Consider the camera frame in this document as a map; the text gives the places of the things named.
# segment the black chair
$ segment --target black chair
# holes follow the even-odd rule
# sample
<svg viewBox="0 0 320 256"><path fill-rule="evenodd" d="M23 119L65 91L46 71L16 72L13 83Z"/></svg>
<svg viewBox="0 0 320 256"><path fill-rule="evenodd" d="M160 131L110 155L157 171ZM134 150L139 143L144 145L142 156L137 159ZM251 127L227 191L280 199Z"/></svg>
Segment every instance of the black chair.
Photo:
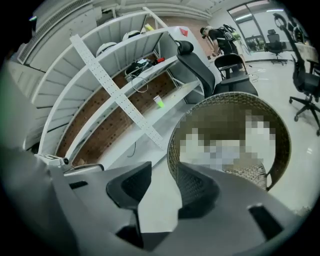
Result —
<svg viewBox="0 0 320 256"><path fill-rule="evenodd" d="M246 70L246 66L243 65L242 58L234 53L217 57L214 60L214 65L220 71L223 80L238 76L248 76L248 72Z"/></svg>
<svg viewBox="0 0 320 256"><path fill-rule="evenodd" d="M277 24L277 22L279 20L283 20L283 17L280 14L273 14L274 15L274 20L275 23ZM288 37L288 40L292 46L292 49L296 55L297 60L292 56L293 61L294 61L294 71L293 71L293 83L294 86L296 87L296 89L301 92L304 93L307 96L307 99L301 99L301 98L297 98L297 97L290 97L289 99L289 103L292 103L292 101L296 101L296 102L300 102L302 103L304 106L302 109L300 109L295 117L294 117L294 121L298 121L299 117L298 115L300 115L302 112L306 111L306 110L310 110L314 116L314 119L316 121L316 123L318 124L319 129L316 132L317 136L320 136L320 122L319 122L319 118L317 116L317 112L320 113L320 108L318 108L313 102L313 97L315 98L315 101L318 102L319 101L319 96L320 96L320 85L319 85L319 81L320 81L320 77L317 75L314 75L312 73L307 73L306 72L306 68L305 68L305 61L302 59L300 52L297 48L297 46L295 45L294 40L292 39L289 31L287 30L286 26L283 24L280 24L278 26Z"/></svg>
<svg viewBox="0 0 320 256"><path fill-rule="evenodd" d="M249 75L242 58L237 54L222 55L215 59L214 65L220 71L222 81L218 83L213 95L226 92L244 92L258 96L258 92L249 80ZM244 71L235 71L244 67Z"/></svg>
<svg viewBox="0 0 320 256"><path fill-rule="evenodd" d="M250 83L249 77L247 80L241 79L240 77L232 77L230 79L225 79L223 84L219 83L215 86L216 78L214 74L201 61L198 55L193 52L193 44L188 41L176 42L179 44L177 55L178 60L201 81L205 98L208 98L213 94L225 92L245 92L258 95L256 89Z"/></svg>
<svg viewBox="0 0 320 256"><path fill-rule="evenodd" d="M185 65L202 83L204 97L212 96L216 78L193 50L194 46L188 41L176 41L178 47L178 60Z"/></svg>
<svg viewBox="0 0 320 256"><path fill-rule="evenodd" d="M283 47L283 44L280 42L279 34L277 34L274 29L270 29L270 30L268 30L267 37L268 37L270 43L267 44L266 49L268 52L273 53L276 56L276 60L272 60L271 62L273 64L275 62L278 62L278 63L281 63L282 65L284 65L283 62L287 63L286 60L280 60L278 58L279 54L284 52L284 47Z"/></svg>

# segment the wall vent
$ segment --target wall vent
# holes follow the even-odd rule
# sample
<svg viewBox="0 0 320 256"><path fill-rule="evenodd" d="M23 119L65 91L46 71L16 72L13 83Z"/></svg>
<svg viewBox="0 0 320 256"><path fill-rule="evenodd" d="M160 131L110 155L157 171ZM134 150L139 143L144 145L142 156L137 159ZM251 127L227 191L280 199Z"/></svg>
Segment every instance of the wall vent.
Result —
<svg viewBox="0 0 320 256"><path fill-rule="evenodd" d="M21 64L24 64L39 41L48 33L59 21L76 11L77 9L90 4L92 0L77 0L55 13L37 31L34 37L24 46L18 56Z"/></svg>

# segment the cable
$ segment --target cable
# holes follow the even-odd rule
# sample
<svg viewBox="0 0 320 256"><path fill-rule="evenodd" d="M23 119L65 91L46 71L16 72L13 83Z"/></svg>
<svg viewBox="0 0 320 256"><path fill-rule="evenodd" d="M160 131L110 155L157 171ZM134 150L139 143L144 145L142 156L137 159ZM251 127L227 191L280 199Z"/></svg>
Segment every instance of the cable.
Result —
<svg viewBox="0 0 320 256"><path fill-rule="evenodd" d="M131 80L131 86L132 86L132 88L136 91L136 92L138 92L138 93L145 93L146 91L148 91L148 89L149 89L149 85L148 85L148 83L147 83L147 81L146 81L146 79L144 79L143 77L141 77L141 76L138 76L138 75L134 75L134 74L132 74L131 75L132 77L135 77L135 78L140 78L140 79L143 79L144 81L145 81L145 84L146 84L146 89L144 90L144 91L140 91L140 90L138 90L138 89L136 89L135 87L134 87L134 82L133 82L133 79Z"/></svg>
<svg viewBox="0 0 320 256"><path fill-rule="evenodd" d="M252 79L252 80L251 80L251 82L252 82L252 83L256 83L256 82L258 82L258 80L259 80L259 78L260 78L260 77L259 77L256 73L252 73L252 74L250 74L250 76L253 76L253 75L255 75L255 76L256 76L256 78Z"/></svg>
<svg viewBox="0 0 320 256"><path fill-rule="evenodd" d="M240 46L242 47L242 49L244 48L246 54L251 55L251 52L249 51L248 47L244 44L244 42L242 41L242 39L238 40Z"/></svg>
<svg viewBox="0 0 320 256"><path fill-rule="evenodd" d="M137 142L134 143L134 150L133 150L132 155L127 155L127 156L126 156L127 158L132 158L132 157L134 156L134 154L135 154L135 152L136 152L136 143L137 143Z"/></svg>

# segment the white shelf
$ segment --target white shelf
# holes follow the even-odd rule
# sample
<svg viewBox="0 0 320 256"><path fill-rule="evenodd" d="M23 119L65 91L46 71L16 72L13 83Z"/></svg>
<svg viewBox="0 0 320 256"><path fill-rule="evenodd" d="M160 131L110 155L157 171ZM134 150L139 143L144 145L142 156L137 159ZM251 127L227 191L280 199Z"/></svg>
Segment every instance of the white shelf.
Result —
<svg viewBox="0 0 320 256"><path fill-rule="evenodd" d="M153 53L157 42L160 40L163 34L168 33L166 28L153 30L144 34L136 35L132 38L129 38L125 41L118 43L117 45L107 49L102 54L100 54L96 59L100 62L101 66L106 70L110 77L114 77L123 70L125 70L131 63L139 60L140 58L149 56ZM84 86L91 85L93 86L91 90L82 89ZM87 66L84 66L66 85L60 95L57 97L49 116L43 127L43 132L39 145L40 153L47 153L54 155L57 151L59 144L62 141L62 138L65 132L68 130L69 125L72 123L74 118L77 116L81 108L86 104L86 102L94 95L97 90L101 88L100 83L91 73ZM81 91L81 96L77 99L70 99L74 95L78 95ZM76 109L73 112L73 118L66 122L66 129L59 135L56 136L57 146L54 148L54 151L43 151L47 145L46 136L49 131L51 122L55 119L57 111L62 108L69 108L70 106L65 105L66 103L74 104L77 103Z"/></svg>
<svg viewBox="0 0 320 256"><path fill-rule="evenodd" d="M145 79L147 82L156 78L166 69L171 67L178 61L176 56L173 56L165 61L152 66L151 68L142 72L139 77L127 83L123 88L121 88L121 93L125 94L129 97L131 94L135 92L133 87L136 89L140 89L143 85L145 85ZM99 109L90 117L90 119L85 123L80 132L74 138L70 148L68 149L65 157L69 159L69 161L73 161L74 157L78 154L82 146L87 142L88 138L94 133L94 131L99 127L99 125L112 113L112 111L118 105L115 103L113 98L109 98Z"/></svg>
<svg viewBox="0 0 320 256"><path fill-rule="evenodd" d="M154 124L156 131L163 137L165 150L161 150L148 136L143 135L136 145L132 145L117 161L115 161L110 169L134 165L136 163L151 161L152 166L156 165L167 154L167 148L172 132L174 131L179 120L185 113L191 109L193 104L186 104L184 100L180 101L172 108L163 118Z"/></svg>
<svg viewBox="0 0 320 256"><path fill-rule="evenodd" d="M125 33L132 30L141 31L147 18L147 11L131 13L125 16L114 18L95 29L91 30L82 39L90 51L96 55L98 48L108 42L120 43ZM73 45L69 45L49 67L32 98L32 103L37 107L49 106L42 103L42 94L54 94L55 101L63 91L64 86L85 66L85 63L78 55Z"/></svg>
<svg viewBox="0 0 320 256"><path fill-rule="evenodd" d="M198 85L199 82L194 81L191 83L186 83L180 88L173 90L173 92L162 99L164 107L160 108L158 107L158 105L156 105L156 103L154 103L154 106L149 109L143 116L146 118L148 123L153 126ZM102 164L105 170L109 169L113 165L113 163L143 135L144 132L136 124L131 125L131 127L127 129L127 131L122 134L122 136L120 136L113 143L113 145L102 154L102 156L98 160L98 163Z"/></svg>

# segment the red triangle sign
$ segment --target red triangle sign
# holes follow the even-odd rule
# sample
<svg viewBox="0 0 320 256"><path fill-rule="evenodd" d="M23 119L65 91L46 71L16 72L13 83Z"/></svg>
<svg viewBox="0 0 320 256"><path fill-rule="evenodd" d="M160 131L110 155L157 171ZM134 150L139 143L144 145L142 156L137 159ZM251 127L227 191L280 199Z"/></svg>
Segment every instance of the red triangle sign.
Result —
<svg viewBox="0 0 320 256"><path fill-rule="evenodd" d="M181 31L181 34L184 35L185 37L188 36L188 30L184 30L180 27L180 31Z"/></svg>

